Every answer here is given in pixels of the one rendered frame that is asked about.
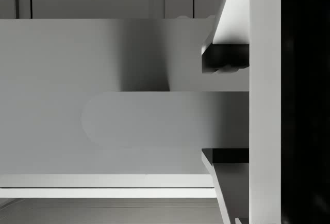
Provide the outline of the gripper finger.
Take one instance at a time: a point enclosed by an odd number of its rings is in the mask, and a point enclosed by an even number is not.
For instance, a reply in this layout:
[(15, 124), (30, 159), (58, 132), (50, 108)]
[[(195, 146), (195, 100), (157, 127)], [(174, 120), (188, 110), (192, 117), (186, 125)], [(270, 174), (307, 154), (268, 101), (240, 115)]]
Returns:
[(236, 72), (250, 66), (250, 0), (220, 0), (201, 48), (202, 73)]
[(224, 224), (249, 224), (249, 150), (203, 148)]

